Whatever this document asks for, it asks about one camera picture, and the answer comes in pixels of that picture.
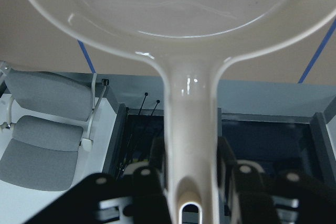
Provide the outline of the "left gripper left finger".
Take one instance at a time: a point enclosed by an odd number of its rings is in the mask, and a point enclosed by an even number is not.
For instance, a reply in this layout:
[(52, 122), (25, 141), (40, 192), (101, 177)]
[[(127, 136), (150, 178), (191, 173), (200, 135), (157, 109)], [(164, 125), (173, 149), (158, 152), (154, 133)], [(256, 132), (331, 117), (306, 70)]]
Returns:
[(89, 175), (27, 223), (171, 223), (160, 178), (164, 139), (152, 142), (149, 163), (137, 163), (116, 180), (108, 174)]

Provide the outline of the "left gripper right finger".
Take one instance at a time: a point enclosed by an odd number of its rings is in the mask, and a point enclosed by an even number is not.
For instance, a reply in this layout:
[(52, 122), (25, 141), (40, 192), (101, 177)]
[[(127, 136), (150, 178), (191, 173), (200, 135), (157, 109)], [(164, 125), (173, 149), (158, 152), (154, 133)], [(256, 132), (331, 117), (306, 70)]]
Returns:
[(217, 183), (231, 223), (335, 223), (335, 189), (299, 170), (267, 175), (217, 141)]

